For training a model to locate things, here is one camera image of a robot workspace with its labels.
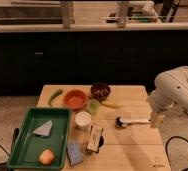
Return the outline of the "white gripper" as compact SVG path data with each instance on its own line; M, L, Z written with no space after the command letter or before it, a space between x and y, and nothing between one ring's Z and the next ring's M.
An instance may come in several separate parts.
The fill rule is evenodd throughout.
M150 126L152 128L158 128L164 120L164 115L160 113L172 108L173 102L156 91L153 91L149 95L148 102L153 111L150 118Z

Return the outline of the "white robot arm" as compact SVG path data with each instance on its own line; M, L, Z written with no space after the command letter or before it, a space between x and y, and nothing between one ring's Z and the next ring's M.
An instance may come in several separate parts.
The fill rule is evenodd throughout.
M188 66L164 71L155 77L155 89L148 97L152 109L150 125L160 126L164 119L163 111L171 109L175 103L188 111Z

